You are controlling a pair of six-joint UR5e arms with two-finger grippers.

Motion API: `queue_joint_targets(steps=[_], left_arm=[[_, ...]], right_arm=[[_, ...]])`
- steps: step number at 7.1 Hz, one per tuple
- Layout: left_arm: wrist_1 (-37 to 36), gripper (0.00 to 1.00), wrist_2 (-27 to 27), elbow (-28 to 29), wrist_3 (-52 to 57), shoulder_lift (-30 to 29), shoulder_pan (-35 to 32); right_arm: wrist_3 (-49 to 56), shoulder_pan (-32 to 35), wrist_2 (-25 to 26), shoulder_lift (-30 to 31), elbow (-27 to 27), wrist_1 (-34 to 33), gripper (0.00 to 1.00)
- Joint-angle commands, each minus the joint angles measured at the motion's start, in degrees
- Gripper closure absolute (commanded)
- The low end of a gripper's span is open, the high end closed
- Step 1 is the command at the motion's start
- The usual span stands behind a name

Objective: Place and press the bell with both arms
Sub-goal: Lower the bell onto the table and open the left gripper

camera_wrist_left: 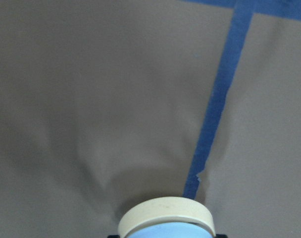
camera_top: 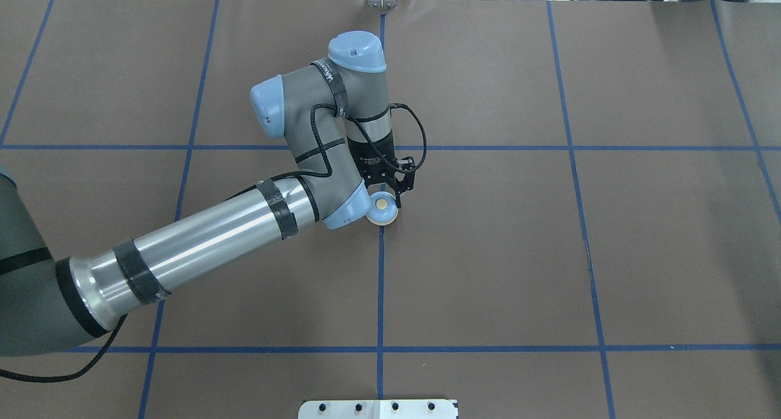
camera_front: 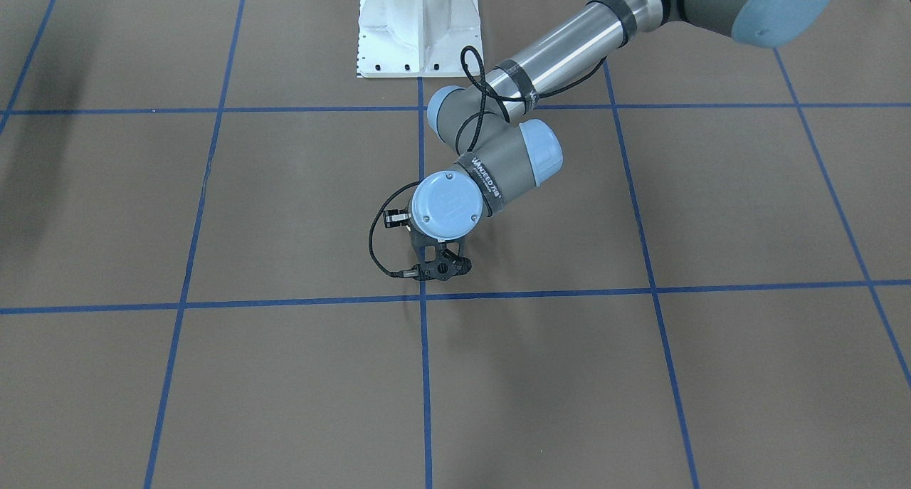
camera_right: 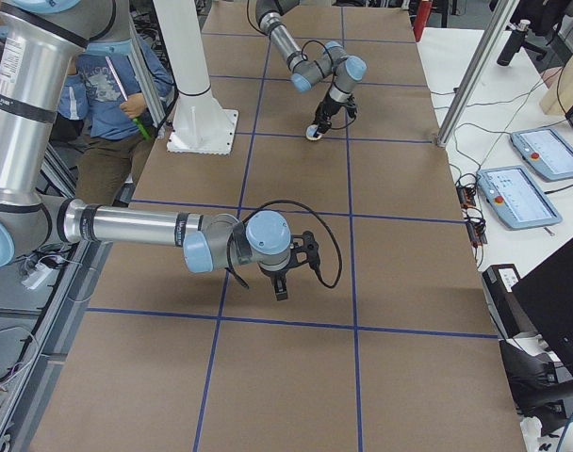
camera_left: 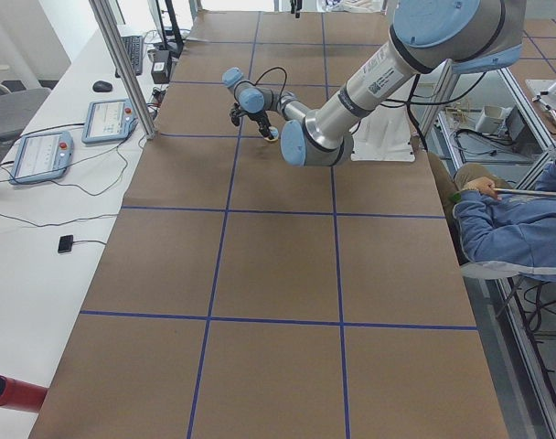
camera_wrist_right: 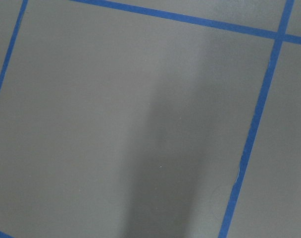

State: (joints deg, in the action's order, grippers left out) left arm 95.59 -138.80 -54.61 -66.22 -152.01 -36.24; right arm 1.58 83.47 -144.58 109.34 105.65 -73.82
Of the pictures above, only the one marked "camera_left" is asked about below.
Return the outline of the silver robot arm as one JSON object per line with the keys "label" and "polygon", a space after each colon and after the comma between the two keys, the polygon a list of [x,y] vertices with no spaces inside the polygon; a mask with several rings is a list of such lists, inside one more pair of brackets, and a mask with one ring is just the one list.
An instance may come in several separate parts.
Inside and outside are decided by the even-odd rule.
{"label": "silver robot arm", "polygon": [[292,93],[258,87],[237,68],[222,75],[235,103],[234,124],[247,116],[272,138],[269,111],[282,115],[283,159],[292,166],[337,166],[351,156],[351,130],[404,83],[450,59],[454,72],[477,73],[514,64],[522,50],[524,1],[400,1],[389,40],[322,107],[309,109]]}

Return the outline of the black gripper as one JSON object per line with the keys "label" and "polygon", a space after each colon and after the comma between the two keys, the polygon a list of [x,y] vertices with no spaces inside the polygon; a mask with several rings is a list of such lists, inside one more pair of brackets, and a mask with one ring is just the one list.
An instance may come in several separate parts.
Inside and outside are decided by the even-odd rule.
{"label": "black gripper", "polygon": [[259,111],[250,114],[250,119],[257,123],[258,130],[263,138],[270,138],[270,121],[266,111]]}

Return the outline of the person's hand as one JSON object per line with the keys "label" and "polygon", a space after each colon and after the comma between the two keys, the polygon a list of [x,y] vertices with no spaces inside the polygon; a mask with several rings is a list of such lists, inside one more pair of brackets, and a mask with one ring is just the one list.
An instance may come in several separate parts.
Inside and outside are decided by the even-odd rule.
{"label": "person's hand", "polygon": [[482,195],[501,200],[501,196],[497,193],[496,183],[489,177],[479,177],[465,183],[462,191],[477,191]]}

